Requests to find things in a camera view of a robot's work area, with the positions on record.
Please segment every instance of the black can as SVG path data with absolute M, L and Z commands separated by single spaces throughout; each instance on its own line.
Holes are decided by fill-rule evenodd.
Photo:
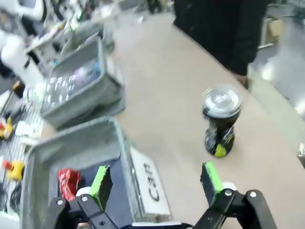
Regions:
M 203 117 L 209 121 L 205 148 L 216 157 L 224 157 L 234 144 L 234 123 L 240 115 L 242 99 L 236 89 L 228 85 L 208 89 L 204 96 Z

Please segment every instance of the green gripper pad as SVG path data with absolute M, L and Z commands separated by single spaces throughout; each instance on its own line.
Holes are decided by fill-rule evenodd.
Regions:
M 111 188 L 110 166 L 100 166 L 91 186 L 90 195 L 103 212 L 106 208 Z
M 224 189 L 212 162 L 203 163 L 200 181 L 209 206 L 211 206 L 217 194 Z

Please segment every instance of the cable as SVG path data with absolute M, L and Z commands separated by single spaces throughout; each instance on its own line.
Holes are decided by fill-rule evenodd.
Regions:
M 4 185 L 0 183 L 0 211 L 6 211 L 7 200 L 8 200 L 8 194 L 4 189 Z
M 10 207 L 19 215 L 20 211 L 20 198 L 21 198 L 21 181 L 14 188 L 10 195 Z

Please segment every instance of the can lid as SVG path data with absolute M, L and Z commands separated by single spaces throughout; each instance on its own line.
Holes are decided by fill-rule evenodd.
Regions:
M 229 85 L 219 85 L 205 92 L 206 115 L 214 118 L 228 118 L 241 110 L 242 97 Z

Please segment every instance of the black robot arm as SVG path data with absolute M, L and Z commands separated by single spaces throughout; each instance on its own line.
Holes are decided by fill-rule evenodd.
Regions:
M 193 229 L 218 229 L 227 217 L 237 218 L 243 229 L 277 228 L 262 192 L 250 190 L 243 195 L 224 189 Z
M 227 217 L 237 218 L 243 229 L 276 229 L 276 225 L 263 194 L 250 190 L 245 195 L 231 189 L 222 190 L 193 229 L 218 229 Z M 79 223 L 88 222 L 93 229 L 117 229 L 114 222 L 95 204 L 88 194 L 68 202 L 54 198 L 48 209 L 42 229 L 76 229 Z M 185 229 L 187 224 L 174 226 Z M 152 229 L 146 226 L 126 226 L 129 229 Z M 172 229 L 173 226 L 161 226 Z

